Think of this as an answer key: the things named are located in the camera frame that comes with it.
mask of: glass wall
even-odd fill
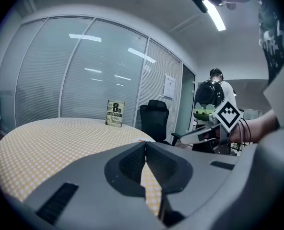
[[[181,73],[173,54],[119,24],[79,17],[24,24],[0,69],[1,129],[55,117],[105,119],[108,100],[125,102],[123,123],[141,128],[139,106],[158,99],[170,111],[169,140]],[[173,99],[162,96],[165,74],[176,79]]]
[[[48,19],[23,61],[15,98],[16,125],[58,117],[59,94],[71,53],[91,20]]]
[[[45,20],[22,25],[14,35],[0,67],[1,129],[15,129],[14,93],[19,70],[32,39]]]
[[[108,100],[120,101],[123,123],[132,126],[146,42],[124,27],[95,21],[72,58],[61,116],[105,119]]]
[[[179,59],[153,40],[150,40],[148,45],[147,56],[141,79],[138,107],[147,105],[149,100],[159,100],[166,103],[166,107],[169,110],[169,117],[166,125],[166,141],[171,142],[171,134],[174,132],[180,98],[182,64]],[[163,96],[166,74],[175,78],[173,98]],[[139,108],[137,110],[135,127],[141,129]]]

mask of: white wall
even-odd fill
[[[263,92],[268,80],[227,80],[237,93],[237,107],[267,112],[271,109]]]
[[[21,25],[22,18],[16,10],[12,9],[0,24],[0,66],[10,41]]]
[[[171,36],[159,29],[158,27],[150,24],[149,22],[136,17],[133,14],[116,10],[109,7],[99,5],[86,5],[86,4],[70,4],[50,7],[38,10],[36,13],[26,17],[23,21],[29,22],[36,19],[56,16],[56,15],[87,15],[103,19],[109,19],[118,22],[130,28],[133,28],[142,34],[148,35],[161,43],[164,47],[178,56],[186,66],[194,73],[197,73],[197,64],[184,48],[182,48]]]
[[[259,46],[258,29],[225,35],[218,43],[200,52],[197,82],[209,78],[211,69],[219,68],[224,80],[268,79],[268,68]]]

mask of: checkered tablecloth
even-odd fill
[[[137,138],[152,140],[133,127],[108,126],[104,120],[89,118],[54,118],[20,126],[0,141],[0,187],[23,202],[42,182],[73,161]],[[141,185],[146,188],[147,205],[157,215],[161,187],[147,164]]]

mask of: fluorescent light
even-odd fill
[[[128,52],[131,52],[131,53],[133,53],[133,54],[135,54],[137,56],[145,58],[146,60],[148,60],[148,61],[150,61],[152,63],[156,62],[154,59],[150,58],[149,56],[146,56],[145,54],[143,54],[143,53],[141,53],[141,52],[139,52],[139,51],[137,51],[137,50],[135,50],[133,48],[128,48]]]
[[[70,38],[77,38],[77,39],[87,39],[96,42],[101,42],[102,38],[97,36],[89,36],[89,35],[81,35],[81,34],[69,34]]]
[[[212,18],[215,26],[217,27],[218,31],[224,31],[226,30],[226,27],[224,25],[224,22],[218,12],[218,10],[215,8],[213,4],[211,4],[208,0],[204,0],[204,4],[208,8],[208,13],[210,17]]]
[[[210,17],[212,18],[215,26],[217,27],[218,31],[223,31],[226,30],[226,27],[224,25],[224,22],[218,12],[218,10],[216,9],[216,7],[211,4],[208,0],[204,0],[203,3],[205,4],[205,6],[208,9],[208,13],[210,15]]]
[[[100,82],[102,82],[102,80],[99,80],[99,79],[92,79],[92,80],[95,80],[95,81],[100,81]]]
[[[89,69],[89,68],[85,68],[85,70],[87,70],[87,71],[93,71],[93,72],[98,72],[98,73],[102,73],[102,72],[99,71],[99,70],[94,70],[94,69]]]
[[[121,77],[121,76],[118,76],[118,75],[114,75],[115,77],[117,78],[120,78],[120,79],[126,79],[126,80],[131,80],[131,79],[128,79],[128,78],[124,78],[124,77]]]

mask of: black cap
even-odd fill
[[[218,68],[212,69],[212,70],[210,71],[210,77],[212,77],[214,74],[222,74],[222,75],[223,75],[223,73],[221,72],[221,70],[218,69]]]

